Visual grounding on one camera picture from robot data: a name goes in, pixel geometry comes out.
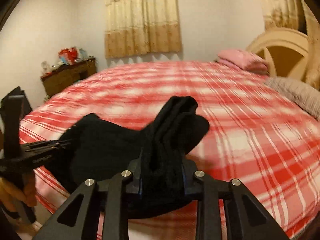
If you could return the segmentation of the left hand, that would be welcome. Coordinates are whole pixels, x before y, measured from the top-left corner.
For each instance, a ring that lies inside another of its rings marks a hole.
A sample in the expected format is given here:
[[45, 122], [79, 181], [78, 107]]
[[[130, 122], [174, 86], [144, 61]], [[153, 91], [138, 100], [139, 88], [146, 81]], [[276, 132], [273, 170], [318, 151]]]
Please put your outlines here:
[[1, 177], [1, 204], [10, 211], [16, 212], [14, 200], [24, 202], [28, 207], [35, 207], [36, 200], [36, 180], [34, 171], [23, 175], [24, 188], [21, 190], [12, 182]]

